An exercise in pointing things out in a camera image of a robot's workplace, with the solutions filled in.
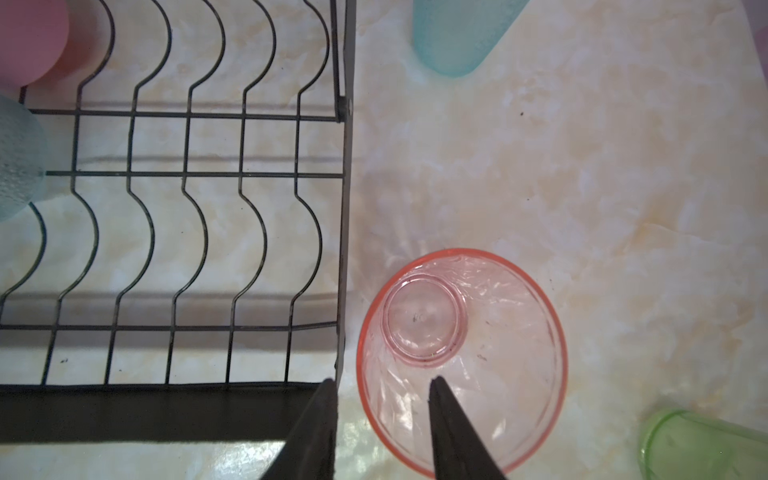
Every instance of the countertop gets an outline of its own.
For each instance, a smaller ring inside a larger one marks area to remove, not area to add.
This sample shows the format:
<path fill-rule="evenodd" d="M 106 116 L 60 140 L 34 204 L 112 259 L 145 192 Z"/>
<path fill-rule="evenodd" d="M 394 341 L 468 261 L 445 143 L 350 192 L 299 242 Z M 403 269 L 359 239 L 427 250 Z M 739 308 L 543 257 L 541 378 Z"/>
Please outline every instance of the countertop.
<path fill-rule="evenodd" d="M 411 259 L 490 250 L 549 295 L 570 361 L 510 478 L 640 478 L 658 406 L 768 430 L 768 90 L 743 6 L 532 0 L 452 80 L 415 58 L 410 5 L 358 12 L 348 342 Z M 338 477 L 418 478 L 371 433 L 353 362 Z"/>

